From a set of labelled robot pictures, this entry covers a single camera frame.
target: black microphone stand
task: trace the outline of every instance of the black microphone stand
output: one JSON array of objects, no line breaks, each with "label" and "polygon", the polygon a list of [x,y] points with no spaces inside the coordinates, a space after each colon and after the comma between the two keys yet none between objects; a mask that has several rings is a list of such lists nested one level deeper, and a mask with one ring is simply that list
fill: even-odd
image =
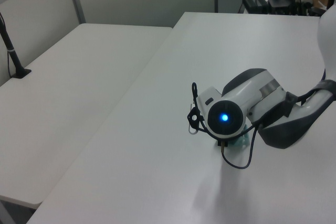
[{"label": "black microphone stand", "polygon": [[24,76],[29,74],[31,72],[30,69],[24,69],[19,61],[19,58],[15,52],[15,49],[13,47],[13,44],[11,42],[11,39],[9,38],[9,35],[6,30],[6,24],[5,21],[0,13],[0,34],[1,37],[6,45],[7,53],[10,55],[10,58],[12,59],[14,66],[15,66],[15,74],[11,77],[22,79]]}]

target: blue led light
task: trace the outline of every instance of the blue led light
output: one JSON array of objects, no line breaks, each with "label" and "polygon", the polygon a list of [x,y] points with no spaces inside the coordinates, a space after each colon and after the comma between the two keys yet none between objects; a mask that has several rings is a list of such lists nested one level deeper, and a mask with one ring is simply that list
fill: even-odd
[{"label": "blue led light", "polygon": [[226,122],[227,120],[229,120],[229,117],[227,116],[227,114],[222,114],[221,117],[223,122]]}]

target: gray floor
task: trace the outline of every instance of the gray floor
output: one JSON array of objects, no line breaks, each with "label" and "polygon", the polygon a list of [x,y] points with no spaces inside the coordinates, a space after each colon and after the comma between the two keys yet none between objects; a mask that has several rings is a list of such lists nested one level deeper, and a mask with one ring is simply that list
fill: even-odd
[{"label": "gray floor", "polygon": [[35,209],[0,200],[0,224],[25,224]]}]

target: white table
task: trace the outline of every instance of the white table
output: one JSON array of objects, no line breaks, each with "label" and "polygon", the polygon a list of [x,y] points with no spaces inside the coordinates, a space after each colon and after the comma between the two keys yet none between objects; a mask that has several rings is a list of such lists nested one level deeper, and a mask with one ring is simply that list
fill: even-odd
[{"label": "white table", "polygon": [[0,199],[37,208],[171,28],[78,26],[0,88]]},{"label": "white table", "polygon": [[[323,73],[318,21],[185,13],[28,223],[334,223],[336,104],[286,150],[257,136],[246,170],[186,119],[193,81],[221,90],[266,68],[287,91],[310,90]],[[230,154],[247,162],[248,150]]]}]

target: table surface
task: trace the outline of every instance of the table surface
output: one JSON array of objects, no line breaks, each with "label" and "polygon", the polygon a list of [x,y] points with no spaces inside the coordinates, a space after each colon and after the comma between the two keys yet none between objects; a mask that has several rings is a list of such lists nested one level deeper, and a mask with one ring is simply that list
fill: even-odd
[{"label": "table surface", "polygon": [[171,28],[78,26],[0,87],[0,199],[36,208]]},{"label": "table surface", "polygon": [[[336,104],[288,149],[257,135],[245,170],[186,119],[192,82],[222,90],[249,68],[310,90],[324,69],[318,21],[185,13],[28,223],[333,223]],[[243,165],[248,151],[227,157]]]}]

